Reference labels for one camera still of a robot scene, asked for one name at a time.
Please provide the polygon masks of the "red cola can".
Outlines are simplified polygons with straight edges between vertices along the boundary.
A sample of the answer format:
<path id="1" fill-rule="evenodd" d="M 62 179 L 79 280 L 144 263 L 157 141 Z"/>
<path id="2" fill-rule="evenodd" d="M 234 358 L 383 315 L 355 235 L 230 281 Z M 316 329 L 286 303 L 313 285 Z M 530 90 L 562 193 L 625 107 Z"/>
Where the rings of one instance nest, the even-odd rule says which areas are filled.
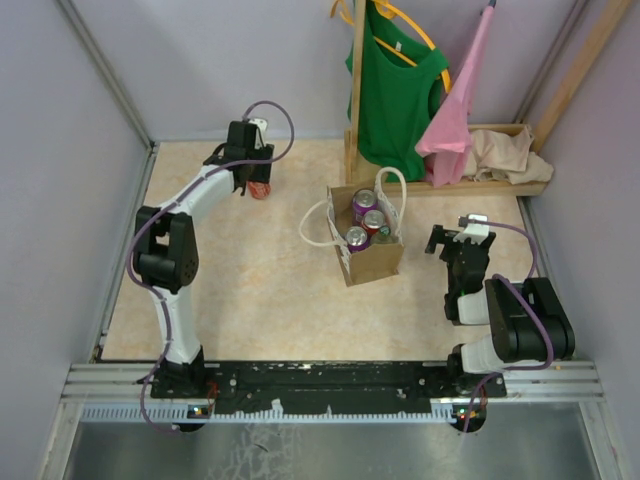
<path id="1" fill-rule="evenodd" d="M 251 196 L 256 200 L 265 200 L 271 193 L 271 185 L 262 182 L 249 182 L 247 188 Z"/>

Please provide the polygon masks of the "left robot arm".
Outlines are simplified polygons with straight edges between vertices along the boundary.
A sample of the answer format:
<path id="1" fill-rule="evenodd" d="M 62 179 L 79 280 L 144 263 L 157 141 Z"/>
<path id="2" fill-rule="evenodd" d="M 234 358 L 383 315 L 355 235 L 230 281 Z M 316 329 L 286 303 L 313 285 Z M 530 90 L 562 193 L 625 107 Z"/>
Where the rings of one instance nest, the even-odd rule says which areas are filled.
<path id="1" fill-rule="evenodd" d="M 274 146 L 267 142 L 267 130 L 263 118 L 231 122 L 226 141 L 185 187 L 160 206 L 143 206 L 136 214 L 128 271 L 149 291 L 161 326 L 164 347 L 154 379 L 172 378 L 189 397 L 208 384 L 191 295 L 199 270 L 196 226 L 219 202 L 244 192 L 255 172 L 271 170 Z"/>

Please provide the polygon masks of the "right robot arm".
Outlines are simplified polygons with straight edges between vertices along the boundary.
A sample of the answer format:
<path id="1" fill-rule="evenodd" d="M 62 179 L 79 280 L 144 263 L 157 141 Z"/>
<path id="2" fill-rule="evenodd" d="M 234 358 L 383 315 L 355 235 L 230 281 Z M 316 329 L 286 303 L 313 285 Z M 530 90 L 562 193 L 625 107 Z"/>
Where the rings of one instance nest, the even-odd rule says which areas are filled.
<path id="1" fill-rule="evenodd" d="M 544 369 L 571 358 L 575 333 L 551 281 L 533 275 L 520 283 L 501 274 L 488 278 L 495 224 L 466 218 L 461 225 L 461 231 L 434 225 L 425 252 L 442 247 L 447 320 L 456 326 L 487 326 L 489 333 L 453 348 L 447 359 L 448 387 L 466 396 L 481 385 L 482 374 Z"/>

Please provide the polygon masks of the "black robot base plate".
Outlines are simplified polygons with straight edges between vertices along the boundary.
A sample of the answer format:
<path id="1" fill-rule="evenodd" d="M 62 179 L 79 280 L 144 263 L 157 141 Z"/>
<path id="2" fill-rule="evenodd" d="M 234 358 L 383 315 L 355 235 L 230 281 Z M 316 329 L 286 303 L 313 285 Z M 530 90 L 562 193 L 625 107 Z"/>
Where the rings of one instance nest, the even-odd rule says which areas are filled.
<path id="1" fill-rule="evenodd" d="M 262 413 L 274 401 L 286 415 L 422 414 L 433 400 L 468 397 L 482 378 L 440 361 L 163 364 L 151 397 L 202 399 L 217 414 Z"/>

